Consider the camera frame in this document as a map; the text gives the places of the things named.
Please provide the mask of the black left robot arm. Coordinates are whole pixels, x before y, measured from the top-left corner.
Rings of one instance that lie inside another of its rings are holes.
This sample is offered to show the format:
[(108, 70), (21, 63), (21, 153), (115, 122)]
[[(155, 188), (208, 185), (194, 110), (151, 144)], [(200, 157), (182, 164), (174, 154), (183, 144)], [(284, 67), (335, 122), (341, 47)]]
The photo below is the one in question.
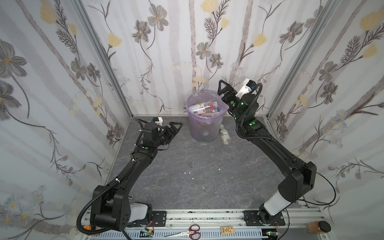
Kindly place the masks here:
[(97, 186), (92, 199), (80, 211), (76, 227), (82, 234), (91, 236), (107, 231), (123, 232), (136, 225), (154, 221), (152, 206), (131, 203), (130, 192), (139, 176), (155, 159), (160, 146), (170, 145), (183, 124), (170, 122), (161, 125), (160, 118), (150, 122), (136, 119), (140, 132), (130, 160), (121, 172), (108, 184)]

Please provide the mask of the red-cap clear bottle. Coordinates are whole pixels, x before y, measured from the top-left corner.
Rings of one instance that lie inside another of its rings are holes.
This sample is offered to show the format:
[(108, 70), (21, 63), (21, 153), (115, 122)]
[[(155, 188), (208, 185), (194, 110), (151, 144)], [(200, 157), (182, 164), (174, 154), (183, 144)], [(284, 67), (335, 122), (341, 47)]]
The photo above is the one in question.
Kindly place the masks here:
[(199, 107), (197, 110), (198, 116), (200, 117), (211, 118), (214, 114), (220, 111), (218, 102), (216, 101), (198, 104), (197, 106)]

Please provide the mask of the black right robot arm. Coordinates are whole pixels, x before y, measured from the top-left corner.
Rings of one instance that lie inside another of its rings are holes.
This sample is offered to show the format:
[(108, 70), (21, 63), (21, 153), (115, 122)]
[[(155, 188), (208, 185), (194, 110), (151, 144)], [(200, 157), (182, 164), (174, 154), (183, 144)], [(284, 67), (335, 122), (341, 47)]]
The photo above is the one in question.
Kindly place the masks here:
[(237, 92), (229, 83), (220, 80), (218, 95), (229, 107), (228, 113), (235, 120), (237, 135), (262, 150), (285, 176), (274, 195), (259, 207), (253, 217), (248, 217), (248, 220), (268, 226), (282, 220), (282, 211), (314, 188), (319, 173), (313, 162), (306, 163), (291, 153), (256, 119), (257, 100), (263, 85), (248, 80), (244, 87), (243, 93)]

